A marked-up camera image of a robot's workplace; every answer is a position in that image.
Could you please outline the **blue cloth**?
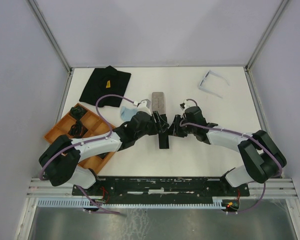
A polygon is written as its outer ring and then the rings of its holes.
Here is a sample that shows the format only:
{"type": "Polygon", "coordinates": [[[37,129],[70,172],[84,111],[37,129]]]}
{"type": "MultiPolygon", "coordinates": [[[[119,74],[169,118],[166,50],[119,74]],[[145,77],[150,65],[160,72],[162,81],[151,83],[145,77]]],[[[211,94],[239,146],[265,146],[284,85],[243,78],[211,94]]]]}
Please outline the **blue cloth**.
{"type": "Polygon", "coordinates": [[[136,115],[138,112],[138,109],[136,107],[134,108],[128,108],[125,106],[122,106],[120,109],[120,118],[123,122],[130,121],[134,115],[136,115]]]}

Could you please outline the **black rectangular case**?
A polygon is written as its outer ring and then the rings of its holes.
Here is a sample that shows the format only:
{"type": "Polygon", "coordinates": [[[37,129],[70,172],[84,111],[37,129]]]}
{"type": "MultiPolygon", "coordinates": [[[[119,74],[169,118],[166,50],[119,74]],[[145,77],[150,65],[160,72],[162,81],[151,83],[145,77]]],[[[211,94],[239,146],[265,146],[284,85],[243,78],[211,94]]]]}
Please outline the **black rectangular case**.
{"type": "Polygon", "coordinates": [[[170,148],[168,118],[165,113],[161,114],[160,117],[166,122],[166,126],[163,129],[164,131],[158,134],[158,144],[159,144],[159,149],[166,150],[170,148]]]}

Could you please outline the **grey glasses case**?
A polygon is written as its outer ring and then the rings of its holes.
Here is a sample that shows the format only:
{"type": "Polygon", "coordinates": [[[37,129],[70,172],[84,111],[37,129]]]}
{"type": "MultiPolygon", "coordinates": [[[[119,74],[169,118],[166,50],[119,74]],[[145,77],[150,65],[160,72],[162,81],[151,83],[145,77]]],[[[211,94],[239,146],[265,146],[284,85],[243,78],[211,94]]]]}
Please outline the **grey glasses case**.
{"type": "Polygon", "coordinates": [[[151,94],[151,109],[157,112],[162,118],[167,120],[166,101],[163,92],[152,92],[151,94]]]}

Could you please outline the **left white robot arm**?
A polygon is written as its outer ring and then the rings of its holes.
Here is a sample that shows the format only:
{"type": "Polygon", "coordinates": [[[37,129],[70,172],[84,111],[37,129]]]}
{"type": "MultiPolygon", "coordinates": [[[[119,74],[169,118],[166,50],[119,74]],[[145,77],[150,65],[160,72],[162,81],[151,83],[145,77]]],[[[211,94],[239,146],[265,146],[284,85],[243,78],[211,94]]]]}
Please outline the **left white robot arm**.
{"type": "Polygon", "coordinates": [[[157,111],[152,114],[139,111],[131,120],[102,135],[86,138],[60,135],[39,157],[40,179],[50,181],[54,187],[69,183],[83,188],[89,195],[96,195],[101,189],[97,173],[90,167],[80,166],[82,161],[125,150],[143,136],[163,134],[168,128],[168,122],[157,111]]]}

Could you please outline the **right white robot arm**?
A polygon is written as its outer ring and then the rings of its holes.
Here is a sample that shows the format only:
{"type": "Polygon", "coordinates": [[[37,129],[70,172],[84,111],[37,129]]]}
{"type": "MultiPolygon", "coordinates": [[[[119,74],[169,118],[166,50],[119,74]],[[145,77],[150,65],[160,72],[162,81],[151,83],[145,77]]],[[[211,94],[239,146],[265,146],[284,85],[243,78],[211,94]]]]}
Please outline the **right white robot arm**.
{"type": "Polygon", "coordinates": [[[255,133],[240,133],[225,129],[220,125],[207,122],[198,106],[185,108],[181,115],[176,115],[168,134],[185,138],[193,135],[208,145],[221,146],[240,154],[243,165],[227,171],[219,183],[221,193],[232,195],[238,187],[250,183],[265,183],[270,178],[279,177],[287,160],[264,130],[255,133]]]}

